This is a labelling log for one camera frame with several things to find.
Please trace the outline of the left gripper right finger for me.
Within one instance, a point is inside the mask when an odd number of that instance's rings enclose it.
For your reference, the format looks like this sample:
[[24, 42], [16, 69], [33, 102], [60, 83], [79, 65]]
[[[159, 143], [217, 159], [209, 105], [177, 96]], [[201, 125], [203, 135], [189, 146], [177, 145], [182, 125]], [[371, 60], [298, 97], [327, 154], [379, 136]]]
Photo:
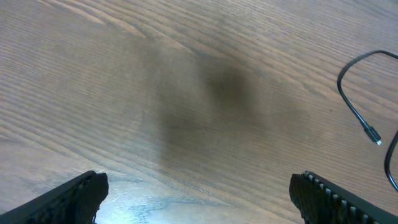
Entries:
[[397, 216], [309, 171], [291, 176], [289, 195], [306, 224], [397, 224]]

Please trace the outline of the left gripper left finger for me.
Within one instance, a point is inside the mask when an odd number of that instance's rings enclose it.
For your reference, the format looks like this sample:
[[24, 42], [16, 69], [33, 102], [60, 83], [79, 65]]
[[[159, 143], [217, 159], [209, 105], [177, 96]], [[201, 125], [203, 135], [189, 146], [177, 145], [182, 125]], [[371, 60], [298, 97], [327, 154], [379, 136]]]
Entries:
[[108, 176], [89, 170], [1, 215], [1, 224], [94, 224], [109, 192]]

